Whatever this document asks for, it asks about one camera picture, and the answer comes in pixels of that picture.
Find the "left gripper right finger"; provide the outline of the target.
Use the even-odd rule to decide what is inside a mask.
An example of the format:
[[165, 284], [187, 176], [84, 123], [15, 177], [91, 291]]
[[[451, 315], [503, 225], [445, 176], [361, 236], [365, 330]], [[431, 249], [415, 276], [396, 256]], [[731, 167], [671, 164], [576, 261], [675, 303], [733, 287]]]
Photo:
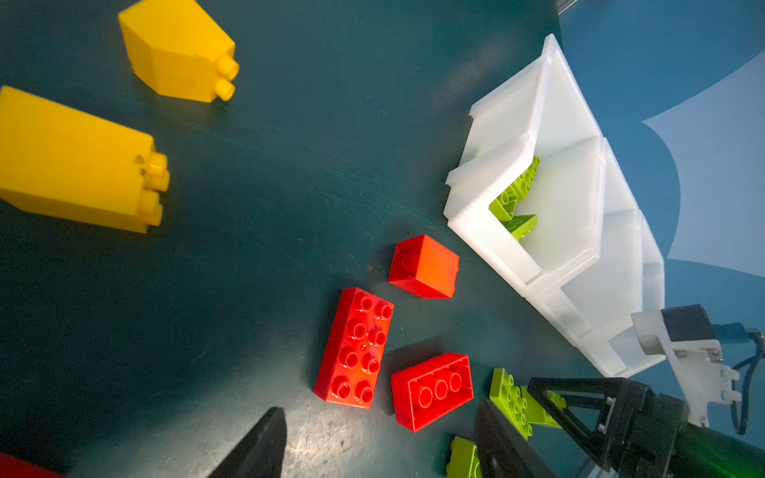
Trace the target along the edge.
[[474, 434], [483, 478], [557, 477], [491, 400], [480, 404]]

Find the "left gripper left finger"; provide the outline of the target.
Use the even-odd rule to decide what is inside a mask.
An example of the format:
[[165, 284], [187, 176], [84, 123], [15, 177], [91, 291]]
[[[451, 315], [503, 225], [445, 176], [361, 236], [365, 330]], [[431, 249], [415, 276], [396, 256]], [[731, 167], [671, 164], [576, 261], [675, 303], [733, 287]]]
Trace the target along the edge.
[[279, 478], [287, 432], [285, 410], [271, 407], [211, 472], [209, 478]]

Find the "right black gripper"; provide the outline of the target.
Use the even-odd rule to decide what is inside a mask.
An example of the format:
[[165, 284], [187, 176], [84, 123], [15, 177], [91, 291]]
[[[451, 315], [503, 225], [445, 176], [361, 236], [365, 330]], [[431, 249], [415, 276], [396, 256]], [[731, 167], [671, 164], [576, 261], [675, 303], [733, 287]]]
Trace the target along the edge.
[[532, 378], [528, 390], [597, 466], [665, 477], [689, 406], [624, 378]]

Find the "green brick front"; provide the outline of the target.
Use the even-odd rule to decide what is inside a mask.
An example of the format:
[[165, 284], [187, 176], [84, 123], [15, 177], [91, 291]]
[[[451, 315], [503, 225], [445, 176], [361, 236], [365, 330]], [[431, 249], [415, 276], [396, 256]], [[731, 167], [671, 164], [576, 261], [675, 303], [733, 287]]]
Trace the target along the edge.
[[473, 441], [456, 436], [450, 444], [448, 478], [481, 478], [477, 447]]

